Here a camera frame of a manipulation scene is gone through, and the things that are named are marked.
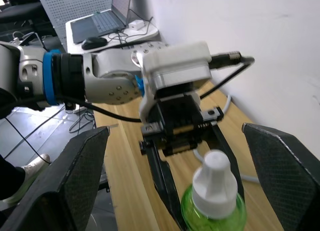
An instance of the pegboard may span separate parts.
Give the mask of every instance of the pegboard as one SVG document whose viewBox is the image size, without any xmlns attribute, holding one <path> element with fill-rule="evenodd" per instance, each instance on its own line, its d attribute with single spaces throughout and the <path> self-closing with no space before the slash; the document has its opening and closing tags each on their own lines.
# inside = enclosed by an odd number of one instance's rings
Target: pegboard
<svg viewBox="0 0 320 231">
<path fill-rule="evenodd" d="M 64 49 L 67 50 L 66 22 L 111 9 L 112 0 L 40 0 Z"/>
</svg>

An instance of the laptop keyboard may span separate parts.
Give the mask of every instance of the laptop keyboard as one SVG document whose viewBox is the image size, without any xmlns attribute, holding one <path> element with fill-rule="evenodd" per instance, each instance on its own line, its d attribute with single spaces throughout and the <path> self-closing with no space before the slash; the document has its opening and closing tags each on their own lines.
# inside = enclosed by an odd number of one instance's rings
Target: laptop keyboard
<svg viewBox="0 0 320 231">
<path fill-rule="evenodd" d="M 99 33 L 113 30 L 119 27 L 115 19 L 109 12 L 102 12 L 96 15 L 93 15 L 92 20 L 98 29 Z"/>
</svg>

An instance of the wooden table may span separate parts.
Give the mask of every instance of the wooden table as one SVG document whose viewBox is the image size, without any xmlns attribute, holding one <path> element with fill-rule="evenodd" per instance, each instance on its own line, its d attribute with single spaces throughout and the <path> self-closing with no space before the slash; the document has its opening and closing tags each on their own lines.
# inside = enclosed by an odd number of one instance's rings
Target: wooden table
<svg viewBox="0 0 320 231">
<path fill-rule="evenodd" d="M 211 87 L 212 84 L 207 83 L 199 93 L 202 94 Z M 220 91 L 216 91 L 201 102 L 201 109 L 207 110 L 214 106 L 223 108 L 226 100 L 226 96 Z M 139 117 L 139 103 L 140 99 L 137 99 L 120 106 L 106 104 L 99 106 L 119 115 L 137 118 Z M 104 156 L 118 230 L 179 230 L 154 188 L 147 157 L 140 153 L 141 124 L 119 121 L 97 112 L 95 120 L 97 126 L 118 125 L 110 130 Z M 237 158 L 240 172 L 256 176 L 247 142 L 241 131 L 244 122 L 251 123 L 249 118 L 234 104 L 231 104 L 219 127 Z M 201 144 L 199 147 L 199 152 L 202 155 L 208 150 L 206 144 Z M 194 171 L 201 163 L 194 157 L 192 151 L 167 157 L 166 160 L 169 162 L 181 199 L 184 191 L 192 182 Z M 283 230 L 261 186 L 246 181 L 243 182 L 243 186 L 247 209 L 245 230 Z"/>
</svg>

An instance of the plastic bottle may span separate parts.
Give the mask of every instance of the plastic bottle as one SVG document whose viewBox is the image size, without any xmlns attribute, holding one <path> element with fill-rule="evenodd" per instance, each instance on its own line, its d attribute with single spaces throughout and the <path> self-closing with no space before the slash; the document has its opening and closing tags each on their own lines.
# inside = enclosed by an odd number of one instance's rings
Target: plastic bottle
<svg viewBox="0 0 320 231">
<path fill-rule="evenodd" d="M 226 154 L 212 150 L 204 157 L 181 201 L 190 231 L 243 231 L 246 206 Z"/>
</svg>

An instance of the white sneaker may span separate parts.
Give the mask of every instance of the white sneaker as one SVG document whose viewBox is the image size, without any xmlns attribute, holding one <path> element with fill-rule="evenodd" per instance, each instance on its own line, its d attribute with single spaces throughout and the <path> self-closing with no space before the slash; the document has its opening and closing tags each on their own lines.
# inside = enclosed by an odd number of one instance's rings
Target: white sneaker
<svg viewBox="0 0 320 231">
<path fill-rule="evenodd" d="M 50 157 L 48 154 L 44 153 L 40 155 L 45 161 L 50 163 Z M 25 171 L 25 178 L 24 181 L 17 192 L 11 197 L 4 199 L 3 202 L 7 204 L 14 204 L 19 202 L 26 192 L 28 191 L 29 187 L 32 183 L 36 180 L 36 178 L 44 171 L 49 164 L 43 161 L 40 157 L 35 158 L 31 163 L 26 166 L 22 166 L 21 168 Z"/>
</svg>

